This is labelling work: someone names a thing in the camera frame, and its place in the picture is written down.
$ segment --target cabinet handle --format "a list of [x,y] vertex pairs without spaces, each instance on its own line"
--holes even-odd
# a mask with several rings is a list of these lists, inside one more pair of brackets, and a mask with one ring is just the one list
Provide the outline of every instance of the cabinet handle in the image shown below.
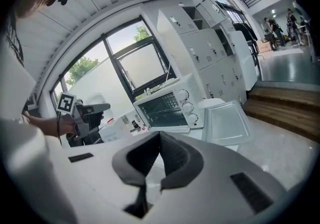
[[210,89],[210,86],[209,86],[209,84],[208,84],[208,83],[206,84],[206,88],[207,88],[207,90],[208,90],[208,92],[209,92],[209,94],[210,94],[211,98],[214,98],[214,95],[213,95],[213,93],[211,93],[211,89]]
[[216,12],[217,13],[219,13],[220,12],[220,10],[214,5],[214,4],[212,4],[212,7],[213,7],[213,9],[215,9],[216,10]]
[[234,74],[235,78],[238,80],[238,76],[237,76],[237,74],[236,74],[236,72],[235,72],[235,69],[232,68],[232,70],[233,70],[233,74]]
[[210,50],[213,52],[213,51],[214,51],[214,48],[212,47],[210,41],[208,41],[208,45],[209,45],[209,47],[210,47]]
[[175,17],[171,16],[170,19],[174,24],[177,24],[181,28],[180,23],[175,19]]
[[221,75],[221,77],[222,77],[222,81],[223,81],[223,83],[224,83],[224,84],[226,84],[226,81],[225,81],[225,75],[224,75],[224,74],[222,74],[222,75]]
[[195,57],[195,59],[197,61],[199,61],[199,56],[195,53],[194,48],[193,47],[189,47],[189,48],[190,48],[190,51],[191,51],[192,55]]

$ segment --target microwave window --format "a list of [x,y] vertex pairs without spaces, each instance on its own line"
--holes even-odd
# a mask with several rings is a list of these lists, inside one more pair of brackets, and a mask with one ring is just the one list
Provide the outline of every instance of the microwave window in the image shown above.
[[174,94],[168,93],[139,105],[151,127],[187,126]]

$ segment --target microwave oven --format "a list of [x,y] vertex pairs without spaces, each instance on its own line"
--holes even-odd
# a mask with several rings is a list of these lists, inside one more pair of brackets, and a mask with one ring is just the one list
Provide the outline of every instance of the microwave oven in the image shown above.
[[135,101],[133,106],[150,131],[183,133],[204,126],[205,109],[199,107],[201,101],[195,77],[188,74]]

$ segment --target white box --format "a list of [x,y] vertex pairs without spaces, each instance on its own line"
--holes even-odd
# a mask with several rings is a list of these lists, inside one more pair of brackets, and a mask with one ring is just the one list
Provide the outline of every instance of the white box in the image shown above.
[[105,143],[133,137],[121,118],[103,126],[99,134]]

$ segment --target microwave knob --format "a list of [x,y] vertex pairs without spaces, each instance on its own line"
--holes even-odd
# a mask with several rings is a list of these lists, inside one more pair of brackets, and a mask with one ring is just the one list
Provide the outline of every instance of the microwave knob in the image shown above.
[[189,114],[188,115],[188,121],[190,123],[195,123],[198,120],[198,116],[196,114]]
[[188,96],[188,92],[184,89],[179,90],[176,95],[179,101],[185,101],[186,99],[188,99]]
[[182,110],[186,113],[189,113],[194,110],[194,105],[192,105],[190,102],[186,102],[182,105]]

